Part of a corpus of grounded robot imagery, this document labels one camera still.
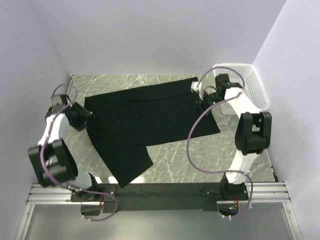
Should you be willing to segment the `black t-shirt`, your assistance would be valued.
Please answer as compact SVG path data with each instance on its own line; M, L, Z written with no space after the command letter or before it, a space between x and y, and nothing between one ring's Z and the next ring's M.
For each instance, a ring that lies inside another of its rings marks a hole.
M121 187L153 165L148 146L220 132L191 92L195 81L192 77L85 98L93 115L87 121L89 139Z

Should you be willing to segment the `white plastic mesh basket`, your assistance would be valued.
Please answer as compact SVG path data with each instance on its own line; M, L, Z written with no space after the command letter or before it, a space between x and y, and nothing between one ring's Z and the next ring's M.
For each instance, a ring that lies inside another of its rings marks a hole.
M244 79L245 88L244 93L248 98L255 104L256 107L262 111L268 111L270 108L270 101L266 94L262 80L252 64L247 63L220 63L213 65L215 67L227 67L237 71ZM217 68L213 71L214 77L220 74L228 74L231 82L237 82L242 84L241 78L231 70L225 68ZM230 104L223 103L221 105L221 111L224 115L235 115L235 111L232 109Z

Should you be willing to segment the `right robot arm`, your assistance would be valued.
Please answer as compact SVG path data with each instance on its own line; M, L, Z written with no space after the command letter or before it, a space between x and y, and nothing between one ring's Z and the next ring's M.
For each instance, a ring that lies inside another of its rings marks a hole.
M223 177L219 193L226 200L232 199L244 189L253 162L271 143L272 115L262 111L249 99L244 86L244 83L231 82L228 74L215 77L213 93L207 93L202 88L202 80L191 84L191 91L198 95L197 105L203 109L192 130L214 107L224 103L228 103L238 117L234 136L236 152L229 169L221 171Z

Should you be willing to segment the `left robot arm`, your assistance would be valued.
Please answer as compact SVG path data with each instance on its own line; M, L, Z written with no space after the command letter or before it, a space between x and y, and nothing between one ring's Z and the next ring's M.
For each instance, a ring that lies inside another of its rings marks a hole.
M42 187L67 187L81 192L88 201L100 195L99 184L91 173L79 172L64 135L69 127L78 132L88 127L93 115L83 106L71 101L66 94L51 96L51 107L45 115L45 130L36 146L28 149L28 156L38 183Z

